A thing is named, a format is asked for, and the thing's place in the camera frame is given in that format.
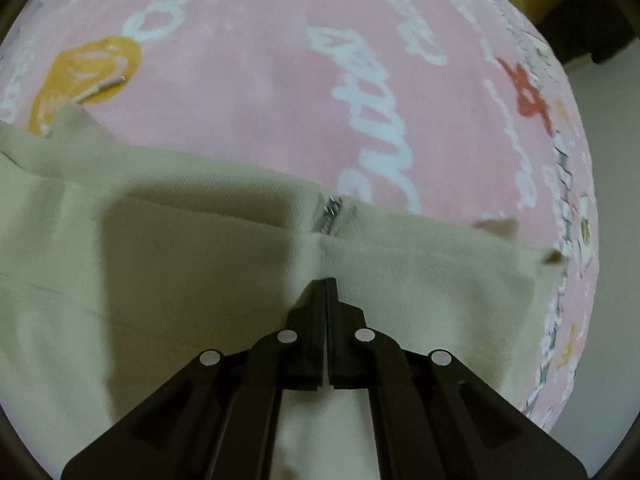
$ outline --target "beige fabric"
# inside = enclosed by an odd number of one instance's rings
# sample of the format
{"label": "beige fabric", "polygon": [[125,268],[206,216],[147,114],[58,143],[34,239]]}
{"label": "beige fabric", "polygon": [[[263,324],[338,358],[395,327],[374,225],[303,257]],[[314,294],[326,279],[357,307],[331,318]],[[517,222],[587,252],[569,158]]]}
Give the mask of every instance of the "beige fabric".
{"label": "beige fabric", "polygon": [[[51,126],[0,122],[0,399],[54,476],[201,349],[248,348],[326,276],[404,348],[449,349],[525,399],[562,271],[548,251],[349,198],[316,234],[315,184],[124,146],[75,105]],[[366,397],[285,402],[272,478],[377,477]]]}

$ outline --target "patterned fabric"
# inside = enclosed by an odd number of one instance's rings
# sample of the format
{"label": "patterned fabric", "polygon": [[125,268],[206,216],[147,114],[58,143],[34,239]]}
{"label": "patterned fabric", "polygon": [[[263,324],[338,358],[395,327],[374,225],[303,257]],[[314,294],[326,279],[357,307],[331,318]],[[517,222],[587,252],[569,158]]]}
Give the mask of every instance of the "patterned fabric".
{"label": "patterned fabric", "polygon": [[562,67],[506,0],[31,0],[0,119],[86,101],[120,140],[215,156],[445,222],[515,216],[570,258],[518,407],[549,430],[598,274],[591,159]]}

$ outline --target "gray surface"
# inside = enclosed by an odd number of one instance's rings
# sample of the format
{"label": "gray surface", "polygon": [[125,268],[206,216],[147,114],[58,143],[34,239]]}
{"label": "gray surface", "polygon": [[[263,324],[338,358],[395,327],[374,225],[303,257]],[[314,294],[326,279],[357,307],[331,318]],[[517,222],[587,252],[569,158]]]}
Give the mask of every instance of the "gray surface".
{"label": "gray surface", "polygon": [[600,277],[574,392],[551,434],[593,474],[640,410],[640,44],[570,81],[593,158]]}

